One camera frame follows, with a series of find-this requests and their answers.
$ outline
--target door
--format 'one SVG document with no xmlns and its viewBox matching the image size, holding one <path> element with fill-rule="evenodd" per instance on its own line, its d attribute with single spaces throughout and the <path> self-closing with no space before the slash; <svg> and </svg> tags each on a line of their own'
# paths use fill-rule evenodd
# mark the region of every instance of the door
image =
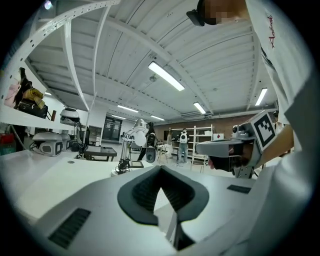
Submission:
<svg viewBox="0 0 320 256">
<path fill-rule="evenodd" d="M 122 120 L 118 120 L 107 116 L 104 122 L 102 139 L 118 142 L 120 138 L 121 125 Z"/>
</svg>

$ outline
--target stool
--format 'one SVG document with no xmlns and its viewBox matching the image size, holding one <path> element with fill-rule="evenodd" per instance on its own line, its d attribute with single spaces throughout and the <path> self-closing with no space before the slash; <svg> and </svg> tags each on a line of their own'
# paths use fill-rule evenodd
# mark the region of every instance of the stool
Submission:
<svg viewBox="0 0 320 256">
<path fill-rule="evenodd" d="M 158 158 L 157 161 L 161 161 L 161 155 L 165 155 L 166 163 L 168 163 L 167 150 L 164 146 L 158 146 Z"/>
</svg>

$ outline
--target bag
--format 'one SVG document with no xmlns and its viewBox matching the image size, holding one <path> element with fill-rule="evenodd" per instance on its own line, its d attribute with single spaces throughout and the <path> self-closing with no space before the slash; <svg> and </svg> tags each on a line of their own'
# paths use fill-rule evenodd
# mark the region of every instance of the bag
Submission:
<svg viewBox="0 0 320 256">
<path fill-rule="evenodd" d="M 187 144 L 188 143 L 187 133 L 181 133 L 179 142 L 180 142 L 180 144 Z"/>
<path fill-rule="evenodd" d="M 79 144 L 77 141 L 71 141 L 71 151 L 72 152 L 78 152 L 79 151 Z"/>
<path fill-rule="evenodd" d="M 146 136 L 146 145 L 147 147 L 155 148 L 157 144 L 157 137 L 154 133 L 150 133 Z"/>
<path fill-rule="evenodd" d="M 18 110 L 36 116 L 38 118 L 46 119 L 48 113 L 48 106 L 44 105 L 44 107 L 40 109 L 34 101 L 29 99 L 22 99 L 18 106 Z"/>
<path fill-rule="evenodd" d="M 16 97 L 17 93 L 20 90 L 20 87 L 21 87 L 20 84 L 11 84 L 10 85 L 8 94 L 4 100 L 4 105 L 6 105 L 10 108 L 13 108 L 16 105 L 16 103 L 14 101 L 15 101 L 15 97 Z"/>
</svg>

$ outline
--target hand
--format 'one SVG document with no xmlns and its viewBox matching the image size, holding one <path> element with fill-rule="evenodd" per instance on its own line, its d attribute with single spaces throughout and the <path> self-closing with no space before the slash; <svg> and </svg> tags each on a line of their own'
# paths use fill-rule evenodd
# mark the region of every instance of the hand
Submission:
<svg viewBox="0 0 320 256">
<path fill-rule="evenodd" d="M 245 144 L 243 146 L 243 152 L 240 160 L 241 165 L 246 166 L 248 164 L 249 160 L 251 159 L 253 149 L 254 149 L 253 144 Z M 234 149 L 230 147 L 229 154 L 233 154 L 233 153 L 234 153 Z M 215 164 L 212 162 L 210 157 L 208 161 L 208 166 L 210 166 L 210 169 L 215 168 Z"/>
</svg>

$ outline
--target red box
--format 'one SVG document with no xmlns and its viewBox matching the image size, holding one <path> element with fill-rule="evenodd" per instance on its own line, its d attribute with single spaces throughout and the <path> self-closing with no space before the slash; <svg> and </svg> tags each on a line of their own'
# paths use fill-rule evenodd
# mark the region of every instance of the red box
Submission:
<svg viewBox="0 0 320 256">
<path fill-rule="evenodd" d="M 10 144 L 14 142 L 15 135 L 13 133 L 9 134 L 0 134 L 0 144 Z"/>
</svg>

